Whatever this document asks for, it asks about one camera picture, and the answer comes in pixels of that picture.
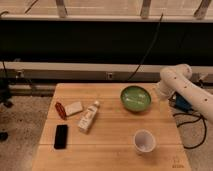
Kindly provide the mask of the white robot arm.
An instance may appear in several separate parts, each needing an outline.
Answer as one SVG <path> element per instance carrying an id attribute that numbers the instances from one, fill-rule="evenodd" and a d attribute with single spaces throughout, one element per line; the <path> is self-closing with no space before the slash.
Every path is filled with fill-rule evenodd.
<path id="1" fill-rule="evenodd" d="M 164 67 L 156 84 L 156 94 L 160 100 L 167 100 L 177 92 L 213 124 L 213 94 L 193 84 L 191 77 L 192 69 L 187 64 Z"/>

